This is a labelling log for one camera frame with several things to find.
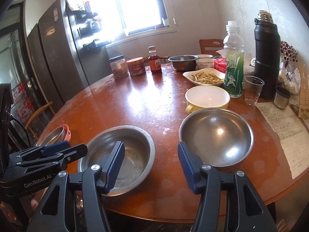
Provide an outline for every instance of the yellow bowl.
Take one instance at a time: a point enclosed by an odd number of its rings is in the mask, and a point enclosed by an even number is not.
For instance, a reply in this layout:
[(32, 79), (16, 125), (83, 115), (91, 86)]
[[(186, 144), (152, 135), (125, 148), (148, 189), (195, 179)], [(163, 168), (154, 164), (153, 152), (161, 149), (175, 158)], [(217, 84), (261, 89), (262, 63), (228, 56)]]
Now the yellow bowl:
[(190, 114), (203, 108), (227, 109), (230, 102), (230, 95), (217, 86), (196, 86), (186, 92), (186, 113)]

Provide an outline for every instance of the plastic cup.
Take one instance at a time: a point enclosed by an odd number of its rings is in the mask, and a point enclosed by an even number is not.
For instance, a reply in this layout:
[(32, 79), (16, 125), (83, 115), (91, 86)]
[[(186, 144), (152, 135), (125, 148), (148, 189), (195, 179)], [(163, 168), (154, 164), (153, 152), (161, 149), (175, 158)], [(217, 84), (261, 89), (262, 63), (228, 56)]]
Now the plastic cup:
[(245, 103), (255, 106), (262, 91), (264, 81), (254, 76), (245, 76)]

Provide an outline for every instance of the green bottle label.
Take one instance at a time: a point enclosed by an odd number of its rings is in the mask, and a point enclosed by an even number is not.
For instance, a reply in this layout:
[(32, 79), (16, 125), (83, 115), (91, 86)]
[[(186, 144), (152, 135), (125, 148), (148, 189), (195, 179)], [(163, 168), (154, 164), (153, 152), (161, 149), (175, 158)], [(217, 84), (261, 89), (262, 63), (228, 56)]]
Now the green bottle label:
[(227, 51), (226, 62), (224, 89), (231, 96), (240, 96), (243, 93), (244, 53)]

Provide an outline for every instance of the white bottle cap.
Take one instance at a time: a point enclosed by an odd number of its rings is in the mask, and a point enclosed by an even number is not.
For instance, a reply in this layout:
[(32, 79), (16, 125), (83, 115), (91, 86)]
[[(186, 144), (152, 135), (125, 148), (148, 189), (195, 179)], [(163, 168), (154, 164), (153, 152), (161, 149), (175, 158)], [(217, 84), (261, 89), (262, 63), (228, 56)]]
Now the white bottle cap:
[(239, 31), (239, 27), (237, 25), (237, 22), (235, 22), (235, 21), (228, 21), (227, 31), (231, 31), (231, 30)]

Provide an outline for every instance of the refrigerator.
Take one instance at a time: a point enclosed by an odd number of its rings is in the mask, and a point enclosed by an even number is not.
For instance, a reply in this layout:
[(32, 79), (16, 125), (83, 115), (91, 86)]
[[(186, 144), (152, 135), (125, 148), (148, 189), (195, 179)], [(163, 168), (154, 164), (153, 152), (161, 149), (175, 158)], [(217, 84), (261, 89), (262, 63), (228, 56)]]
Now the refrigerator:
[(81, 34), (88, 18), (69, 9), (66, 0), (56, 0), (27, 37), (34, 73), (42, 91), (57, 112), (96, 81), (110, 75), (106, 45), (94, 34)]

